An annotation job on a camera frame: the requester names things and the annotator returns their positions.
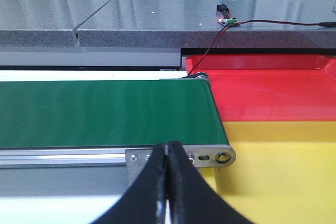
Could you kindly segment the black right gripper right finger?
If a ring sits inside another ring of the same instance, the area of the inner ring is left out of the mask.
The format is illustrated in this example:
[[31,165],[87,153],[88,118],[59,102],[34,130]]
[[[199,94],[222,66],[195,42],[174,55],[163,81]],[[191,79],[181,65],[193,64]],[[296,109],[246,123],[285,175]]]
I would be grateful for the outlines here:
[[168,143],[167,168],[171,223],[252,223],[212,190],[180,142]]

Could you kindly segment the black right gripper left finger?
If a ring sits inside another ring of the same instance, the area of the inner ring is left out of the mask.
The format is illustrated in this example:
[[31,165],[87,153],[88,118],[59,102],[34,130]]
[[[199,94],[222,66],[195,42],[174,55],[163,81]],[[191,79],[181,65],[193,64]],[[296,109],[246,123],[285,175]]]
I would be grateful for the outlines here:
[[165,147],[156,144],[132,185],[93,223],[165,223],[166,171]]

